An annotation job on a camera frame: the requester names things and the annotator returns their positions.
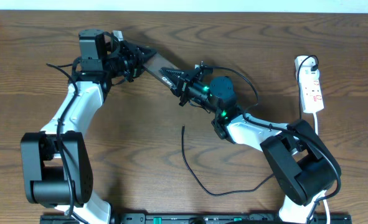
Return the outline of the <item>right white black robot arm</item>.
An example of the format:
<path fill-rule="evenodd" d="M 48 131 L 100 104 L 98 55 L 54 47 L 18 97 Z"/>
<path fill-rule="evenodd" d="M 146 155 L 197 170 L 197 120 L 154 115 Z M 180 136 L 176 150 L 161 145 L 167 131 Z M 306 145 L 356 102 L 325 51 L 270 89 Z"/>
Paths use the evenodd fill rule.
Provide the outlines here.
<path fill-rule="evenodd" d="M 307 121 L 271 123 L 253 117 L 237 103 L 229 77 L 203 82 L 204 75 L 212 71 L 212 67 L 159 69 L 161 80 L 179 97 L 181 105 L 190 103 L 215 114 L 212 125 L 219 138 L 264 153 L 285 193 L 280 220 L 311 223 L 319 202 L 341 189 L 339 164 Z"/>

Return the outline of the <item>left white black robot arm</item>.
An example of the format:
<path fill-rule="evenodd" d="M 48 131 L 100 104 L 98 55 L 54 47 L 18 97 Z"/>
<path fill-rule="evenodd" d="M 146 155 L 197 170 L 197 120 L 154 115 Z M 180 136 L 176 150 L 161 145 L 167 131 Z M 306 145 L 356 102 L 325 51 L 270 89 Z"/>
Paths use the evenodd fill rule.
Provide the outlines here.
<path fill-rule="evenodd" d="M 62 211 L 58 222 L 117 223 L 112 205 L 93 189 L 84 136 L 112 80 L 132 82 L 157 51 L 124 40 L 120 31 L 85 29 L 78 40 L 81 55 L 64 74 L 68 92 L 63 103 L 40 131 L 21 139 L 24 190 L 29 203 Z"/>

